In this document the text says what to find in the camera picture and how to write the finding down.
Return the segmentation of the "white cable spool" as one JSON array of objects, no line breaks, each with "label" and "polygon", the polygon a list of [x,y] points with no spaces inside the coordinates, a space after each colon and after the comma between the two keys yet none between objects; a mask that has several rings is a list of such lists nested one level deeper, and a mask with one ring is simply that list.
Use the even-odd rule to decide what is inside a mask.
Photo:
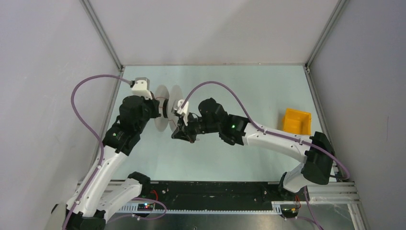
[{"label": "white cable spool", "polygon": [[154,93],[155,99],[160,101],[159,111],[161,117],[155,118],[155,127],[159,132],[164,132],[167,127],[173,132],[178,124],[175,108],[177,102],[183,99],[181,87],[174,85],[169,91],[165,85],[159,85]]}]

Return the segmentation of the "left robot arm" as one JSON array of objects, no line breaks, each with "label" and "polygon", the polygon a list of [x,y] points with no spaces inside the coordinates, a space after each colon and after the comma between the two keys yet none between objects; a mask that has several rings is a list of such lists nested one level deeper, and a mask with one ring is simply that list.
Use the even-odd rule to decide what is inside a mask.
[{"label": "left robot arm", "polygon": [[66,203],[64,230],[102,230],[127,202],[151,195],[150,178],[133,172],[118,188],[104,195],[112,176],[139,142],[150,119],[160,117],[153,96],[128,96],[119,107],[115,123],[100,141],[101,149],[84,182]]}]

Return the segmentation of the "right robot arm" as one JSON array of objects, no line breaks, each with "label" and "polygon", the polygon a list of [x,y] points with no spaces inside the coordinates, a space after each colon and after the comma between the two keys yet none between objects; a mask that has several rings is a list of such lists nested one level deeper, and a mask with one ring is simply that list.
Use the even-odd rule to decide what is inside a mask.
[{"label": "right robot arm", "polygon": [[171,112],[178,117],[172,139],[194,143],[198,135],[217,133],[229,145],[257,146],[276,151],[299,162],[293,170],[282,175],[279,196],[293,199],[308,185],[327,185],[334,156],[332,146],[324,133],[299,135],[260,126],[247,117],[228,114],[215,99],[202,101],[194,117],[183,99],[174,102]]}]

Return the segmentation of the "left small circuit board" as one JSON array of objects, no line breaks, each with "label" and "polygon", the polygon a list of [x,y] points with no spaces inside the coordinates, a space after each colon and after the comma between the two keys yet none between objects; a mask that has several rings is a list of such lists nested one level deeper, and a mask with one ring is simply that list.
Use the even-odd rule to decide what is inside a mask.
[{"label": "left small circuit board", "polygon": [[139,203],[137,206],[138,212],[151,212],[154,210],[154,204],[151,203]]}]

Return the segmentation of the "small circuit board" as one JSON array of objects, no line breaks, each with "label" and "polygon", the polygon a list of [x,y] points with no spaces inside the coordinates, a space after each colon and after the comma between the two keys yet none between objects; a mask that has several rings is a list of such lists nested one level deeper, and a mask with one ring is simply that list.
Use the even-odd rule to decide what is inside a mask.
[{"label": "small circuit board", "polygon": [[300,208],[283,208],[282,213],[298,213]]},{"label": "small circuit board", "polygon": [[154,210],[154,204],[151,203],[139,203],[137,206],[138,212],[151,212]]}]

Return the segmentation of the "yellow plastic bin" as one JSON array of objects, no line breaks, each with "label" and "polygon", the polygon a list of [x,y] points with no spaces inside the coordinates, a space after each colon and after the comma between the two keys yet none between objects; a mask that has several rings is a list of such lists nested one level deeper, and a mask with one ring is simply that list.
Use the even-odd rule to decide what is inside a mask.
[{"label": "yellow plastic bin", "polygon": [[311,113],[287,108],[282,118],[282,131],[298,135],[311,135],[311,122]]}]

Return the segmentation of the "right small circuit board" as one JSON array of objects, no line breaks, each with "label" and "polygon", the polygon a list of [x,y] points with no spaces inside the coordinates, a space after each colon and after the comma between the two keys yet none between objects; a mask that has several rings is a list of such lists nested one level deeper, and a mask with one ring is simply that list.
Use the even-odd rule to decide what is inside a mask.
[{"label": "right small circuit board", "polygon": [[298,213],[300,208],[283,208],[282,213]]}]

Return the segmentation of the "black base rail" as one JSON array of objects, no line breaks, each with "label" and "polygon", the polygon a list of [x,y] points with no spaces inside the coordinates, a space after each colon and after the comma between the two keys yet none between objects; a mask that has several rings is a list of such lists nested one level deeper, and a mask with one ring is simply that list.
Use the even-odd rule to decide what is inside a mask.
[{"label": "black base rail", "polygon": [[304,201],[304,191],[289,192],[268,182],[151,182],[142,198],[157,199],[167,208],[252,208],[270,207],[270,202]]}]

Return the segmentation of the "left aluminium frame post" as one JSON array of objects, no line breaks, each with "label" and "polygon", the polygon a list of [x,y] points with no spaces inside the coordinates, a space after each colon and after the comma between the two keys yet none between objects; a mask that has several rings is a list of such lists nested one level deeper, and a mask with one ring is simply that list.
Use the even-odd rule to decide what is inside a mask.
[{"label": "left aluminium frame post", "polygon": [[92,3],[90,0],[79,0],[81,3],[85,13],[87,14],[90,22],[92,23],[93,27],[95,28],[96,33],[98,34],[101,42],[103,43],[107,53],[109,54],[110,58],[114,62],[115,67],[119,72],[123,71],[123,64],[120,61],[111,40],[109,39]]}]

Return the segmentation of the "aluminium frame post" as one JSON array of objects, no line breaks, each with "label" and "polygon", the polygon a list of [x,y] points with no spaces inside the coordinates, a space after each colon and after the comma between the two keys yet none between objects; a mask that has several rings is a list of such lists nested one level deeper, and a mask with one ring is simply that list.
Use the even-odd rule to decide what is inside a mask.
[{"label": "aluminium frame post", "polygon": [[103,43],[107,53],[109,54],[110,58],[114,62],[115,67],[119,72],[123,71],[123,64],[120,61],[111,40],[109,39],[92,3],[90,0],[79,0],[81,3],[85,13],[87,14],[90,22],[92,23],[93,27],[95,28],[96,33],[98,34],[101,42]]},{"label": "aluminium frame post", "polygon": [[343,14],[348,3],[349,3],[349,0],[338,0],[337,1],[336,5],[333,9],[333,12],[329,16],[316,44],[314,45],[305,65],[304,65],[306,67],[306,69],[311,68],[311,65],[313,64],[314,60],[320,53],[320,51],[323,48],[329,35],[332,33],[336,23],[340,19],[341,15]]}]

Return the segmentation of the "right aluminium frame post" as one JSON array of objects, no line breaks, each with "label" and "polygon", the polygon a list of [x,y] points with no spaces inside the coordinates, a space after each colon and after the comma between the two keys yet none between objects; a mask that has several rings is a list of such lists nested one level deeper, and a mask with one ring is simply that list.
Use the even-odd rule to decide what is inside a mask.
[{"label": "right aluminium frame post", "polygon": [[311,65],[313,64],[314,60],[320,53],[320,51],[323,48],[329,35],[332,33],[336,23],[340,19],[341,15],[343,14],[348,3],[349,3],[349,0],[338,0],[337,1],[336,5],[333,9],[333,12],[329,16],[316,44],[314,45],[305,65],[304,65],[306,67],[306,69],[311,68]]}]

